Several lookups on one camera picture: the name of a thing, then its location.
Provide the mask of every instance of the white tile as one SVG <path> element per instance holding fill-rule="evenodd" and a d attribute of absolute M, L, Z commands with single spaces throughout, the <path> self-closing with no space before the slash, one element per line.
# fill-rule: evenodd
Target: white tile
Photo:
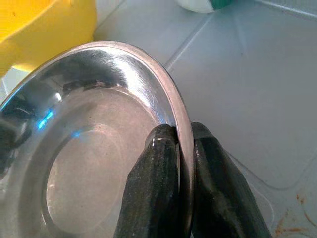
<path fill-rule="evenodd" d="M 124 0 L 96 0 L 97 26 L 99 26 Z"/>
<path fill-rule="evenodd" d="M 127 0 L 95 31 L 95 40 L 130 43 L 165 64 L 205 17 L 173 0 Z"/>
<path fill-rule="evenodd" d="M 316 21 L 241 1 L 170 69 L 191 119 L 275 188 L 293 186 L 317 148 L 316 41 Z"/>

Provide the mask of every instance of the shiny metal surface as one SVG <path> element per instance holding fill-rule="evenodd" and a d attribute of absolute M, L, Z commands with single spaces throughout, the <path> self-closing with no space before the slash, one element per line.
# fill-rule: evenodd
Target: shiny metal surface
<path fill-rule="evenodd" d="M 162 123 L 178 132 L 186 233 L 193 135 L 166 71 L 139 48 L 107 41 L 35 70 L 0 108 L 0 237 L 112 237 L 126 176 Z"/>

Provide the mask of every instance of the tile grout line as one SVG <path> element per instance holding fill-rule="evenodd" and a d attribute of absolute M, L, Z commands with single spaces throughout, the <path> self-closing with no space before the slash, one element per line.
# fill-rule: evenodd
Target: tile grout line
<path fill-rule="evenodd" d="M 186 39 L 180 44 L 180 46 L 176 49 L 176 51 L 172 54 L 172 56 L 167 60 L 164 64 L 164 67 L 167 71 L 173 67 L 179 57 L 183 54 L 183 52 L 188 48 L 188 46 L 193 42 L 193 40 L 197 37 L 203 27 L 211 20 L 213 14 L 208 14 L 201 20 L 197 27 L 186 37 Z"/>
<path fill-rule="evenodd" d="M 255 2 L 258 2 L 260 4 L 263 4 L 263 5 L 266 5 L 266 6 L 269 6 L 269 7 L 271 6 L 271 7 L 277 8 L 277 9 L 281 9 L 281 10 L 284 10 L 286 12 L 296 13 L 296 14 L 299 14 L 299 15 L 303 15 L 303 16 L 306 16 L 306 17 L 311 17 L 311 18 L 317 19 L 317 15 L 315 15 L 313 13 L 309 13 L 309 12 L 302 11 L 302 10 L 297 10 L 295 8 L 291 8 L 291 7 L 288 7 L 288 6 L 283 6 L 283 5 L 279 5 L 279 4 L 276 4 L 276 3 L 267 2 L 265 0 L 255 0 Z"/>

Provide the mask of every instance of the yellow object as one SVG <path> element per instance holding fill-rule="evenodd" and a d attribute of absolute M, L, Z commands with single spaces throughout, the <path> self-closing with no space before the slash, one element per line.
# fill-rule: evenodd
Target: yellow object
<path fill-rule="evenodd" d="M 95 0 L 0 0 L 0 77 L 93 40 Z"/>

